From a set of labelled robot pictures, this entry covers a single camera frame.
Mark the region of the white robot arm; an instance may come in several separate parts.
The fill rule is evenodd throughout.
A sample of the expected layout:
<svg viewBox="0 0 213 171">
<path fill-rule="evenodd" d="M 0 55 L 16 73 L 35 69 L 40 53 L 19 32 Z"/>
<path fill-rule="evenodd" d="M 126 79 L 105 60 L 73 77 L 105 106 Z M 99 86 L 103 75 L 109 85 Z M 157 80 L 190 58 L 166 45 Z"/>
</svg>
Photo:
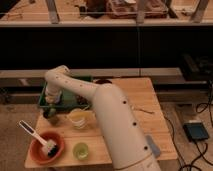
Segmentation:
<svg viewBox="0 0 213 171">
<path fill-rule="evenodd" d="M 92 104 L 114 171 L 161 171 L 124 92 L 115 84 L 72 78 L 67 71 L 59 66 L 45 73 L 46 93 L 57 96 L 66 89 Z"/>
</svg>

